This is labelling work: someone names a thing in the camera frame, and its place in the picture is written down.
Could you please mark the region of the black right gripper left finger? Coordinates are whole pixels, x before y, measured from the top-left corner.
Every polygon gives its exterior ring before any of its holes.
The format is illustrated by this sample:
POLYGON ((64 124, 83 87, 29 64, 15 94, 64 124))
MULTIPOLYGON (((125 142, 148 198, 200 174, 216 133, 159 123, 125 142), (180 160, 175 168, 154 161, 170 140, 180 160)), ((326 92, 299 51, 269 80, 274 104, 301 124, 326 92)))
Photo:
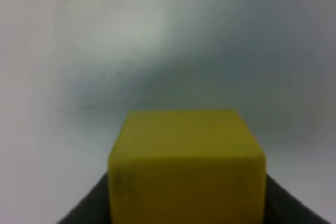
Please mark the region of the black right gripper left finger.
POLYGON ((110 224, 108 178, 105 173, 94 188, 58 223, 110 224))

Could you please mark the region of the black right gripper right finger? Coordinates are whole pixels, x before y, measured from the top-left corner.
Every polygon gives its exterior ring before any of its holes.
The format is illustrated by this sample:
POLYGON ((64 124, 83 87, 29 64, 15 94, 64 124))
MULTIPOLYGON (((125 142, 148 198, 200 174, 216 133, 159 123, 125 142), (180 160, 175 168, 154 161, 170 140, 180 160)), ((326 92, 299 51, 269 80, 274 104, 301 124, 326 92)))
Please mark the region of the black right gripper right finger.
POLYGON ((267 175, 264 223, 327 224, 267 175))

